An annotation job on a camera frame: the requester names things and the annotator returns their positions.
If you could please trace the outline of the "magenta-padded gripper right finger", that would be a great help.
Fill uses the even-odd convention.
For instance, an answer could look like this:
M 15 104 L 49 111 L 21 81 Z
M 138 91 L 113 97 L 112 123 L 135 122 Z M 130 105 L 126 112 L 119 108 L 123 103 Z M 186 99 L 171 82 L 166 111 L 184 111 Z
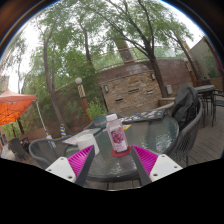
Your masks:
M 167 155 L 156 155 L 137 145 L 131 146 L 131 155 L 136 164 L 142 186 L 182 169 L 181 166 Z

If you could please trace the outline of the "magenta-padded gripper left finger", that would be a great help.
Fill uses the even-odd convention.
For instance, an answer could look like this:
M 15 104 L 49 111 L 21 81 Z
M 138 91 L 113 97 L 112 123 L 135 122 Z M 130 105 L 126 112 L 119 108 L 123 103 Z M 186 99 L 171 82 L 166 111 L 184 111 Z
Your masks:
M 75 183 L 78 186 L 83 186 L 86 182 L 94 156 L 95 148 L 91 145 L 78 151 L 69 158 L 59 157 L 46 168 L 46 171 Z

